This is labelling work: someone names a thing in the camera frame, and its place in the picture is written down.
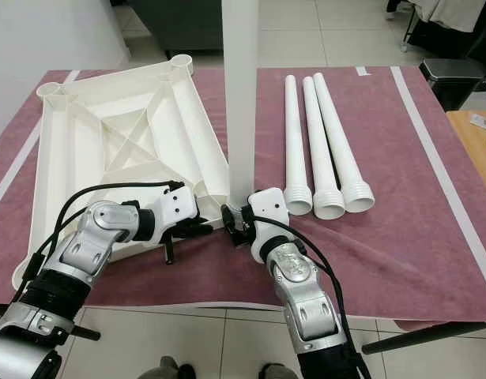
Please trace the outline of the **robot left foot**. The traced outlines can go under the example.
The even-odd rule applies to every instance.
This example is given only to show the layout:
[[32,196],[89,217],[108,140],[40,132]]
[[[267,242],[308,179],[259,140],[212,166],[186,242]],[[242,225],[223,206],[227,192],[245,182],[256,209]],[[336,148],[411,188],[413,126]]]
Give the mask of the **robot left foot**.
[[190,364],[178,364],[171,356],[163,356],[160,363],[137,376],[137,379],[186,379],[192,370]]

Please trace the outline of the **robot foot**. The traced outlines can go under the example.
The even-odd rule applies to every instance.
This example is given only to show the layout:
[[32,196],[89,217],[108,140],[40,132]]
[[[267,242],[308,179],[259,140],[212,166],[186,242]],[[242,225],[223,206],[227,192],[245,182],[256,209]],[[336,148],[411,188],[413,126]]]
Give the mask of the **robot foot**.
[[280,363],[267,363],[258,371],[257,379],[300,379],[300,376]]
[[163,356],[160,363],[137,376],[137,379],[186,379],[192,370],[190,364],[178,364],[171,356]]

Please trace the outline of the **white plastic children table top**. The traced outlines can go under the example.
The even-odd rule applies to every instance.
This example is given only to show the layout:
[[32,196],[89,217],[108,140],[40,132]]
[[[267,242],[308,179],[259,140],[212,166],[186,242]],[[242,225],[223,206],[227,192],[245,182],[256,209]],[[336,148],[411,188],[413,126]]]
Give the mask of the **white plastic children table top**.
[[36,89],[40,139],[0,204],[4,282],[18,288],[63,203],[89,186],[99,190],[76,199],[73,212],[98,200],[148,206],[162,189],[145,182],[184,182],[220,230],[229,195],[223,79],[187,55],[94,77],[45,76]]

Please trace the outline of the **light wooden side table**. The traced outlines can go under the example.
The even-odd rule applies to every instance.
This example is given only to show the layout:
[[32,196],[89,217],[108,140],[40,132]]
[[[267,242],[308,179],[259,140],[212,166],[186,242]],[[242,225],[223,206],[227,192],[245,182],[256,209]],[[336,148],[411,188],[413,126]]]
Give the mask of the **light wooden side table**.
[[446,116],[486,187],[486,111],[448,111]]

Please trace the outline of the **black metal table frame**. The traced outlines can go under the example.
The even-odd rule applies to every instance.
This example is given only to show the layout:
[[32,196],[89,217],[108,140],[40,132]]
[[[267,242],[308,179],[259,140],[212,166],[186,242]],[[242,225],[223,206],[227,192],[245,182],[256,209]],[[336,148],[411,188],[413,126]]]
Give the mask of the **black metal table frame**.
[[349,321],[346,315],[339,314],[334,318],[337,325],[337,331],[325,338],[318,338],[315,342],[304,342],[303,337],[298,335],[297,331],[288,331],[288,351],[291,358],[303,357],[311,360],[314,351],[329,349],[333,344],[334,338],[346,338],[348,340],[348,349],[352,354],[365,354],[367,356],[405,349],[405,347],[415,347],[417,344],[439,342],[449,338],[461,338],[470,333],[486,332],[485,322],[438,322],[425,321],[423,324],[414,321],[413,326],[419,326],[416,331],[398,333],[394,338],[377,340],[377,342],[359,344],[358,340],[352,338],[353,322]]

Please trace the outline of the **clothes rack with garments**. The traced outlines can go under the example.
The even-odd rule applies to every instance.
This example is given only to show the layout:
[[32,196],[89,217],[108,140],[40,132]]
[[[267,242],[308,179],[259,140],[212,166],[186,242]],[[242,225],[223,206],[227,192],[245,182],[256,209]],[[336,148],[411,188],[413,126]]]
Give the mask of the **clothes rack with garments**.
[[439,58],[464,58],[486,30],[486,0],[386,0],[385,18],[397,16],[402,4],[413,12],[403,47],[419,47]]

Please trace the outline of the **silver black trash bin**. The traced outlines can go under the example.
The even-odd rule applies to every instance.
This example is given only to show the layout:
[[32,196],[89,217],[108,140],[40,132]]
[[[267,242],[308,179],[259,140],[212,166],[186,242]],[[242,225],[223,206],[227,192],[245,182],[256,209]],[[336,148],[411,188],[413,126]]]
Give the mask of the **silver black trash bin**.
[[486,79],[486,69],[470,58],[425,58],[420,72],[443,111],[459,111]]

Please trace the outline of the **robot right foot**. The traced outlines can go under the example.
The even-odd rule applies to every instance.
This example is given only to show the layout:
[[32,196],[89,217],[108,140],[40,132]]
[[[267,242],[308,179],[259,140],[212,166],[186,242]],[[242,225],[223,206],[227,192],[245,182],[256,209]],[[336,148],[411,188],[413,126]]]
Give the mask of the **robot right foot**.
[[258,371],[257,379],[300,379],[300,376],[280,363],[267,363]]

